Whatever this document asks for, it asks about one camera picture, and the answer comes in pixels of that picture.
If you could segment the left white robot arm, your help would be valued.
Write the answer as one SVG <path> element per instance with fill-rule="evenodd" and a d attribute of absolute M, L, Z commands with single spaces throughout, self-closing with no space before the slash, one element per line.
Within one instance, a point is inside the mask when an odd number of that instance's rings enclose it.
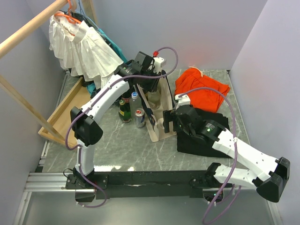
<path fill-rule="evenodd" d="M 146 91 L 157 86 L 157 76 L 162 74 L 164 59 L 158 51 L 152 56 L 139 52 L 134 60 L 120 64 L 109 81 L 89 102 L 81 108 L 74 107 L 71 112 L 72 130 L 77 143 L 77 162 L 73 174 L 82 188 L 89 188 L 94 182 L 95 144 L 101 139 L 103 130 L 99 122 L 108 108 L 122 95 L 133 92 L 139 85 Z"/>

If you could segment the coca-cola glass bottle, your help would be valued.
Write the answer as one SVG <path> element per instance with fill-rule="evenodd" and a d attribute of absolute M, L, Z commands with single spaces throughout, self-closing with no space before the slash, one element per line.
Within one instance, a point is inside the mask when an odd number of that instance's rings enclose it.
<path fill-rule="evenodd" d="M 131 94 L 130 93 L 124 93 L 124 94 L 122 94 L 121 99 L 123 99 L 126 104 L 129 104 L 130 99 L 131 99 Z"/>

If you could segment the black cloth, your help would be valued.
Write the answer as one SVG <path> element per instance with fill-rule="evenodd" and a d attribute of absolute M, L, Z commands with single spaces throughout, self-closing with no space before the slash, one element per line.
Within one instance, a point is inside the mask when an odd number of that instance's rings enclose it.
<path fill-rule="evenodd" d="M 223 114 L 208 112 L 199 108 L 196 108 L 195 110 L 202 119 L 216 121 L 228 130 L 230 129 L 229 119 Z M 201 144 L 198 140 L 190 137 L 183 131 L 177 132 L 177 151 L 204 157 L 230 158 L 230 156 L 213 149 L 211 146 Z"/>

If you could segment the dark floral garment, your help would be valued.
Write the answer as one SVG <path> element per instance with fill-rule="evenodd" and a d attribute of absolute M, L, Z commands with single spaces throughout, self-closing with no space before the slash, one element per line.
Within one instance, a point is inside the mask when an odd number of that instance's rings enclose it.
<path fill-rule="evenodd" d="M 95 28 L 100 36 L 104 39 L 104 41 L 114 50 L 114 52 L 124 61 L 127 62 L 126 57 L 124 56 L 122 50 L 120 47 L 118 47 L 105 33 L 103 30 L 101 30 L 88 16 L 84 15 L 80 12 L 71 13 L 71 15 L 79 20 L 79 21 L 85 21 L 86 24 L 89 27 Z M 84 82 L 83 87 L 87 88 L 88 93 L 90 94 L 90 97 L 93 98 L 100 89 L 97 89 L 94 82 Z"/>

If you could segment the orange clothes hanger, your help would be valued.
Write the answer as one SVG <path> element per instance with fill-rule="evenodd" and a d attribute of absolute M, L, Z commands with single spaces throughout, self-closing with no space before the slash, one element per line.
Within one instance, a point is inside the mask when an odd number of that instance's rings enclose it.
<path fill-rule="evenodd" d="M 75 31 L 76 28 L 78 28 L 82 22 L 72 16 L 72 12 L 75 12 L 76 10 L 76 2 L 73 0 L 67 0 L 67 2 L 68 2 L 67 13 L 65 14 L 61 11 L 58 11 L 57 13 L 54 14 L 54 16 L 57 17 L 57 20 L 60 21 L 61 24 L 63 24 L 63 26 L 68 30 L 68 32 L 72 36 L 75 36 L 73 31 Z"/>

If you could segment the wooden tray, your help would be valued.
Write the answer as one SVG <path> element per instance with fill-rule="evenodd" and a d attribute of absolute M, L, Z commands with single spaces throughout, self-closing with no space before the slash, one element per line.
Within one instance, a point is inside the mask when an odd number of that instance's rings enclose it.
<path fill-rule="evenodd" d="M 65 137 L 68 128 L 71 125 L 71 109 L 73 107 L 80 108 L 90 100 L 90 94 L 88 93 L 87 88 L 82 86 L 82 83 L 83 79 L 80 78 L 47 120 L 50 125 L 62 135 L 62 138 L 54 137 L 44 127 L 38 132 L 40 136 L 63 146 L 65 145 Z"/>

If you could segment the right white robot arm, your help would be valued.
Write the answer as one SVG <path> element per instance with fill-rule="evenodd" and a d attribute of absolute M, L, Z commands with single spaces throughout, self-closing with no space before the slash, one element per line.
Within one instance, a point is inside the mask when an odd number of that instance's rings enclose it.
<path fill-rule="evenodd" d="M 163 126 L 169 133 L 170 123 L 177 133 L 177 151 L 212 158 L 237 158 L 245 169 L 212 163 L 205 174 L 206 183 L 215 187 L 225 182 L 255 189 L 264 199 L 277 203 L 290 176 L 290 161 L 269 156 L 240 139 L 234 139 L 228 118 L 191 105 L 163 111 Z"/>

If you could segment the red bull can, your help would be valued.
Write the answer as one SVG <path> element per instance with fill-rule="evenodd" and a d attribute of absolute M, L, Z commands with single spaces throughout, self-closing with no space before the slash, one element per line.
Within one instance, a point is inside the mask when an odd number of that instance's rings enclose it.
<path fill-rule="evenodd" d="M 135 111 L 135 125 L 137 128 L 143 128 L 145 126 L 145 112 L 142 108 L 138 108 Z"/>

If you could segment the green glass bottle gold cap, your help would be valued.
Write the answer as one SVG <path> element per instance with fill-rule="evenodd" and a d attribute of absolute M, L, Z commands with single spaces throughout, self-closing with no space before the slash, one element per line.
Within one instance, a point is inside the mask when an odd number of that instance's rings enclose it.
<path fill-rule="evenodd" d="M 130 105 L 124 99 L 119 101 L 119 118 L 123 123 L 131 121 Z"/>

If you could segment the wooden clothes rail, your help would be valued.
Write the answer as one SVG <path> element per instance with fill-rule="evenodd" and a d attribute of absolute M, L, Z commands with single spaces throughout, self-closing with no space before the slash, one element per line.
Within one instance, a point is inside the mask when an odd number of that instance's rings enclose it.
<path fill-rule="evenodd" d="M 68 4 L 67 0 L 54 1 L 50 6 L 3 41 L 0 44 L 0 57 L 3 58 L 66 4 Z M 56 131 L 56 129 L 54 129 L 53 126 L 50 125 L 50 123 L 3 76 L 0 77 L 0 87 L 20 106 L 24 107 L 25 110 L 33 115 L 42 128 L 46 128 L 46 130 L 54 137 L 62 138 L 62 135 Z"/>

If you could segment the far clear glass bottle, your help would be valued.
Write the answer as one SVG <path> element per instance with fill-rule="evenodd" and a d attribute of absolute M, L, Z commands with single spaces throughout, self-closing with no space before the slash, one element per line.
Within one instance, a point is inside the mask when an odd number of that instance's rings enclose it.
<path fill-rule="evenodd" d="M 161 93 L 159 91 L 148 92 L 148 103 L 151 109 L 158 109 L 161 105 Z"/>

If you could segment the white ruffled garment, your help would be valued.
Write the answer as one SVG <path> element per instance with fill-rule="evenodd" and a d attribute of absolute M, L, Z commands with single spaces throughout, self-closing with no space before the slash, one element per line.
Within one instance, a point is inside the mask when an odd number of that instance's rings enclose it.
<path fill-rule="evenodd" d="M 124 61 L 100 34 L 84 21 L 72 24 L 63 16 L 52 16 L 49 25 L 50 50 L 63 69 L 72 76 L 93 81 L 96 88 L 105 86 L 116 68 Z"/>

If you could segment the cream canvas tote bag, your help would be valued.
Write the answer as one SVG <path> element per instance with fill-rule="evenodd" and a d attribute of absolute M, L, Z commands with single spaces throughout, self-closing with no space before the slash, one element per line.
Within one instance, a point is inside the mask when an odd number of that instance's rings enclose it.
<path fill-rule="evenodd" d="M 138 84 L 136 85 L 136 90 L 141 97 L 142 108 L 145 111 L 145 124 L 152 142 L 157 142 L 159 140 L 177 135 L 173 130 L 172 122 L 169 123 L 168 133 L 165 133 L 165 128 L 163 125 L 163 112 L 170 111 L 175 106 L 167 77 L 159 79 L 157 89 L 160 91 L 160 106 L 159 108 L 154 109 L 150 106 L 142 87 L 140 87 Z"/>

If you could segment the orange cloth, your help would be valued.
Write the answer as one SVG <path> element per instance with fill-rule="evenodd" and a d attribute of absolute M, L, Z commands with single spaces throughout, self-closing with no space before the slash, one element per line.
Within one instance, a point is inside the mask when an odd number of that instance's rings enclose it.
<path fill-rule="evenodd" d="M 195 108 L 216 113 L 224 99 L 218 93 L 211 91 L 208 88 L 217 90 L 226 96 L 230 91 L 230 87 L 204 75 L 202 71 L 195 67 L 190 67 L 184 71 L 175 81 L 174 94 L 179 95 L 192 89 L 202 87 L 205 87 L 206 89 L 188 93 L 190 103 Z"/>

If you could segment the pocari sweat plastic bottle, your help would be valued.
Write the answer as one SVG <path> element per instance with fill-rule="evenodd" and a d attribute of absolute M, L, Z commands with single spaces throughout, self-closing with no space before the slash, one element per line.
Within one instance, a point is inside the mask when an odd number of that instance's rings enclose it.
<path fill-rule="evenodd" d="M 131 98 L 129 101 L 130 110 L 131 110 L 131 118 L 135 117 L 135 112 L 138 108 L 142 108 L 141 98 L 137 92 L 132 92 Z"/>

